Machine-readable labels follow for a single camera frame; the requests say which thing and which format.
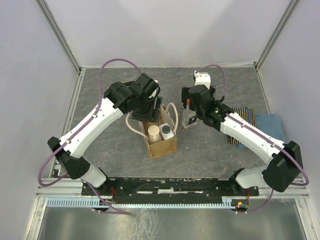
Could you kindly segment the clear bottle grey cap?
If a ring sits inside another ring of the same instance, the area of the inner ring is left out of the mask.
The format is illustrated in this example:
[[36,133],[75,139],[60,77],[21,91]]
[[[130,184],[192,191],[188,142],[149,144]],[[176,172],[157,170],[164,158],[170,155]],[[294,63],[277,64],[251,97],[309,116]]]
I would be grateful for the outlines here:
[[186,109],[183,110],[182,112],[182,121],[181,124],[182,126],[187,129],[191,126],[196,125],[198,122],[198,117],[195,111],[190,110],[189,107],[187,106]]

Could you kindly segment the white pump dispenser bottle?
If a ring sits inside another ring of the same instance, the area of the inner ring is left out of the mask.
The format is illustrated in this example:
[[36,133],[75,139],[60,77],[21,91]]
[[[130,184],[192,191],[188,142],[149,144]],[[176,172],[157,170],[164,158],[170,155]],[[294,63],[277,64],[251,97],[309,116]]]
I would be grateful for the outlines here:
[[148,143],[150,145],[158,143],[162,141],[162,137],[160,135],[160,128],[157,125],[151,125],[148,130]]

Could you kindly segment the white bottle grey cap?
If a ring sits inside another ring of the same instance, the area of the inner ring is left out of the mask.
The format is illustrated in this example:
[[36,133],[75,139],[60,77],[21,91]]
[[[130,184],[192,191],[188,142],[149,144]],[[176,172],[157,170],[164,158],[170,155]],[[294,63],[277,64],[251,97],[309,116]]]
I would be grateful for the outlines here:
[[163,141],[170,140],[175,137],[175,134],[168,123],[161,124],[159,126],[159,132]]

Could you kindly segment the brown canvas tote bag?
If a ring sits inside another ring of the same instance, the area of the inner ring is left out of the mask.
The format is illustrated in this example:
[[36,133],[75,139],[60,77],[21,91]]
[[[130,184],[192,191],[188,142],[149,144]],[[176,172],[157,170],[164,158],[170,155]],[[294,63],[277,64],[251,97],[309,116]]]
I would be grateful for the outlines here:
[[[178,129],[178,123],[179,123],[179,114],[177,111],[177,107],[174,103],[170,102],[167,105],[161,106],[158,122],[139,121],[138,122],[140,127],[139,130],[133,128],[130,125],[129,119],[130,119],[130,114],[128,114],[125,117],[125,123],[127,127],[134,133],[143,137],[150,159],[165,157],[177,152],[177,129]],[[162,141],[159,141],[157,143],[149,144],[148,128],[152,125],[157,125],[159,127],[164,123],[169,124],[170,128],[174,133],[174,138],[169,140],[162,139]]]

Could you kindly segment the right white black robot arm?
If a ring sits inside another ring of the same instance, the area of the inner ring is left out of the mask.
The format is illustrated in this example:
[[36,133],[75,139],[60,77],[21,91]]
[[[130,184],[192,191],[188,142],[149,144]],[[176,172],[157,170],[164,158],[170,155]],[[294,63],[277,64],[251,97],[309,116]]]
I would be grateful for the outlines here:
[[233,195],[239,196],[255,186],[269,186],[283,193],[289,186],[297,185],[295,179],[304,170],[301,149],[296,142],[285,143],[249,124],[221,99],[215,99],[214,87],[203,84],[183,87],[181,102],[205,125],[238,140],[263,160],[263,166],[244,168],[236,173],[228,184]]

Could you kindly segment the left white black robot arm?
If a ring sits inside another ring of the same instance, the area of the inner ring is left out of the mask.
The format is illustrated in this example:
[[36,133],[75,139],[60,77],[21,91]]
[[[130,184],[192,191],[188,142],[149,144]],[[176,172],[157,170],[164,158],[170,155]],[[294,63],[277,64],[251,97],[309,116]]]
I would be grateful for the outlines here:
[[87,161],[83,154],[113,122],[128,114],[136,121],[157,122],[162,98],[158,82],[142,73],[137,80],[115,82],[103,93],[94,109],[72,130],[60,138],[51,137],[48,145],[68,176],[91,184],[99,195],[110,191],[108,177]]

